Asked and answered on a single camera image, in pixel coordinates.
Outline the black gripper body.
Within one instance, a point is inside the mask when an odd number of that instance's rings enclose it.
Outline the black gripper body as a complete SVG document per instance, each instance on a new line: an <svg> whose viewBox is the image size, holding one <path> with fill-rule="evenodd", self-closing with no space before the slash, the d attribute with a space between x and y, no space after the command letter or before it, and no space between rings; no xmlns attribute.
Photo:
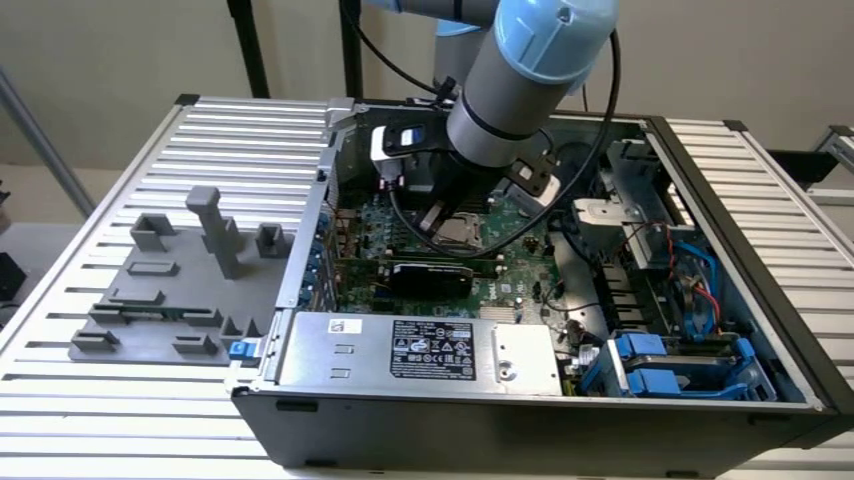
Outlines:
<svg viewBox="0 0 854 480"><path fill-rule="evenodd" d="M507 171L507 166L479 165L455 151L416 152L406 157L406 209L426 212L442 202L451 212L468 206L482 211Z"/></svg>

